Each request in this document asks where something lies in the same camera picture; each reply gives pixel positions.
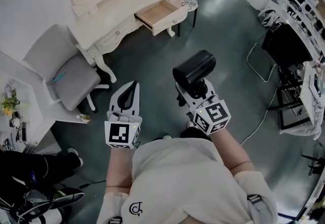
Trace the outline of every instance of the chair seat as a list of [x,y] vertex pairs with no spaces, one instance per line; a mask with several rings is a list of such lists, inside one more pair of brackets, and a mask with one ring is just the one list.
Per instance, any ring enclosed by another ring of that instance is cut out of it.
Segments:
[[55,78],[59,78],[54,83],[55,91],[68,110],[74,110],[101,81],[93,67],[81,55],[68,60]]
[[194,11],[196,8],[198,8],[199,3],[197,0],[178,0],[175,5],[177,7],[187,7],[188,12]]

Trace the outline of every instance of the gray floor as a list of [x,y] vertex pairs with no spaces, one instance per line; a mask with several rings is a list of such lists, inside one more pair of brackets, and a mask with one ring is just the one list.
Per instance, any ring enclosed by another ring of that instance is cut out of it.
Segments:
[[[216,68],[208,79],[227,103],[232,115],[227,128],[239,142],[258,126],[279,85],[277,74],[270,83],[263,84],[245,63],[251,46],[265,32],[257,20],[257,11],[245,0],[198,1],[194,29],[191,27],[193,13],[182,23],[180,37],[170,38],[166,32],[154,37],[142,27],[125,37],[114,52],[104,56],[118,79],[112,85],[113,90],[132,80],[140,82],[143,124],[139,138],[144,143],[164,134],[177,137],[184,130],[187,111],[178,107],[172,68],[199,50],[206,49],[216,57]],[[264,51],[256,52],[251,60],[263,74],[267,73],[270,61]],[[110,148],[105,144],[104,120],[111,94],[94,91],[97,114],[90,111],[86,102],[82,103],[84,112],[92,118],[88,125],[57,122],[52,128],[63,149],[72,146],[84,159],[84,166],[65,181],[72,187],[105,179]],[[308,177],[310,162],[301,157],[301,153],[320,153],[320,147],[315,144],[308,137],[279,135],[278,116],[273,111],[244,144],[274,192],[282,213],[297,214],[317,181],[317,177]],[[104,184],[86,188],[85,198],[72,208],[69,223],[95,223],[104,188]]]

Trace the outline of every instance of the shoe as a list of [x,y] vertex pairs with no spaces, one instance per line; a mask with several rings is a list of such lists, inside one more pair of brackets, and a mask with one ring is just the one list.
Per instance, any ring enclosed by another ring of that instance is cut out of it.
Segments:
[[78,152],[76,149],[74,148],[68,148],[67,150],[68,153],[74,153],[78,158],[79,158],[79,161],[80,161],[80,166],[79,167],[82,167],[83,166],[83,159],[79,156]]
[[187,123],[186,123],[186,128],[188,129],[188,128],[190,128],[190,127],[195,127],[196,129],[198,128],[192,121],[188,121]]
[[171,139],[172,137],[171,136],[169,136],[169,135],[165,135],[162,139]]

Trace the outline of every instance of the open drawer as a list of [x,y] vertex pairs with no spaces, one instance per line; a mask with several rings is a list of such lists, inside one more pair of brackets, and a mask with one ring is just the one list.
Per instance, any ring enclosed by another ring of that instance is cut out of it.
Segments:
[[150,5],[135,14],[135,17],[155,36],[161,31],[185,20],[187,8],[178,8],[166,0]]

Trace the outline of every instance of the white vanity desk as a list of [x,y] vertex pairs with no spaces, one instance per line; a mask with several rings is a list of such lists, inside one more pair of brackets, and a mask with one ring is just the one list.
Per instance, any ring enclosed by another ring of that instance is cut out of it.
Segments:
[[90,54],[113,83],[116,77],[104,63],[103,54],[114,51],[123,37],[141,25],[154,36],[167,29],[173,37],[172,26],[187,16],[186,7],[177,8],[166,0],[72,0],[72,3],[78,21],[69,28],[79,43],[77,47],[85,57]]

